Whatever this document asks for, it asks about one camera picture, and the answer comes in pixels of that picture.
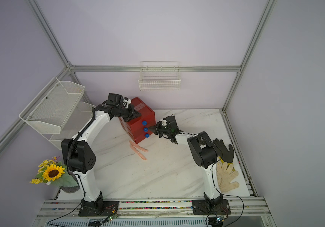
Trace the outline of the red drawer cabinet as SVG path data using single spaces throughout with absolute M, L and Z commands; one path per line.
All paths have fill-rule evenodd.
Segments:
M 138 144 L 153 134 L 153 132 L 149 130 L 149 127 L 155 126 L 156 124 L 155 112 L 139 97 L 132 99 L 132 105 L 134 105 L 135 110 L 139 112 L 141 116 L 129 122 L 124 122 L 123 118 L 119 117 L 119 121 L 132 141 Z

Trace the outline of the pink fruit knife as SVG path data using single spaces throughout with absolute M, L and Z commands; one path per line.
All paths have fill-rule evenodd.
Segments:
M 142 159 L 142 160 L 147 160 L 147 158 L 139 152 L 133 145 L 130 145 L 130 148 Z
M 133 149 L 133 150 L 135 150 L 135 151 L 139 151 L 139 150 L 140 151 L 143 151 L 143 152 L 148 152 L 149 151 L 149 150 L 147 150 L 147 149 L 139 146 L 138 144 L 136 144 L 133 141 L 129 141 L 129 143 L 130 143 L 130 148 Z

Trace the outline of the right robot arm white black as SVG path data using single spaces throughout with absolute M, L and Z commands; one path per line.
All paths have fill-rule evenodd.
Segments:
M 185 132 L 178 128 L 175 115 L 167 116 L 149 130 L 160 138 L 170 140 L 177 145 L 189 147 L 195 164 L 203 171 L 204 198 L 192 200 L 194 215 L 230 215 L 229 202 L 218 192 L 216 176 L 218 158 L 222 157 L 221 149 L 213 143 L 208 134 Z

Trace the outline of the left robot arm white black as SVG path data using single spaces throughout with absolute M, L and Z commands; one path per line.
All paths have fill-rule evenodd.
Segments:
M 99 216 L 107 212 L 93 169 L 96 155 L 91 145 L 97 135 L 114 117 L 121 117 L 125 122 L 129 122 L 140 116 L 131 99 L 110 93 L 106 101 L 91 109 L 90 120 L 79 132 L 70 139 L 62 140 L 64 164 L 68 172 L 76 177 L 83 192 L 79 216 Z

